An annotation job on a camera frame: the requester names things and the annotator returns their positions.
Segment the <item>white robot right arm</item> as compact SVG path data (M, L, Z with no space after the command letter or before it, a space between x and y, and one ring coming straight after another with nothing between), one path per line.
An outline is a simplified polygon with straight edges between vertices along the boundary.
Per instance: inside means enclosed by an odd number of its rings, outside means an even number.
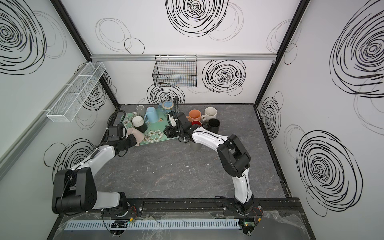
M166 115L169 127L176 130L182 143L193 142L214 150L221 164L233 179L234 201L242 214L249 213L254 204L254 195L249 181L251 156L236 135L223 136L204 127L192 124L182 112L171 111Z

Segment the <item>beige mug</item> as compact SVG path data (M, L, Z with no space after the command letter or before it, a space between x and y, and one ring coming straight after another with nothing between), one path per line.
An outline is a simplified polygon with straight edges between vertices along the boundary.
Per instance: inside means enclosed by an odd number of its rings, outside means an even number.
M214 107L207 107L204 110L204 114L201 117L201 120L203 122L208 122L211 119L216 119L217 118L218 111Z

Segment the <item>peach mug grey base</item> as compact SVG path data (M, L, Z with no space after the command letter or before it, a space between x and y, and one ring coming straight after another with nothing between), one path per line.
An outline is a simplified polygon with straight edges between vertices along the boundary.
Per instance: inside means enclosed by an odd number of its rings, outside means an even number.
M188 113L187 119L190 122L193 122L193 121L200 121L201 117L202 117L202 113L199 110L191 110Z

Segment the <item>pale pink mug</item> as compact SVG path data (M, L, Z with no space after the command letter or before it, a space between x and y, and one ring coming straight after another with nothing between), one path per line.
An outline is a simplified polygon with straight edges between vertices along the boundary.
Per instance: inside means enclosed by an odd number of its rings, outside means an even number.
M144 140L144 134L135 128L127 129L127 135L133 135L135 137L137 142L136 147L138 147L140 143Z

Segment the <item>white mug red inside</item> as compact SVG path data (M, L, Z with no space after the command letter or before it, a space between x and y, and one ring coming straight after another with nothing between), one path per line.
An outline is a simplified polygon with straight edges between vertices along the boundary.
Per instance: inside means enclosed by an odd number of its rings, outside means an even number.
M196 125L198 127L201 127L203 125L200 121L192 121L191 124Z

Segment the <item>black mug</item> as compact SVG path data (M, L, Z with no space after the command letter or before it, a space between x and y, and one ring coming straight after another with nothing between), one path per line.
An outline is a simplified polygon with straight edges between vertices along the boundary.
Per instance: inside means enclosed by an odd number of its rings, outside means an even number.
M208 121L207 130L212 132L212 133L218 134L219 129L220 129L220 125L221 125L221 122L218 119L210 119Z

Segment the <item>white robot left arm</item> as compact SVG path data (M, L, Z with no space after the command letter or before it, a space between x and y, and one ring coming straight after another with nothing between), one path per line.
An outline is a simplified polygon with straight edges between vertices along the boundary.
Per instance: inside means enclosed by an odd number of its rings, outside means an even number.
M55 214L77 214L104 210L117 217L127 215L129 202L123 192L100 192L94 176L121 151L137 146L133 129L122 124L106 129L104 141L80 163L60 170L54 177L52 211Z

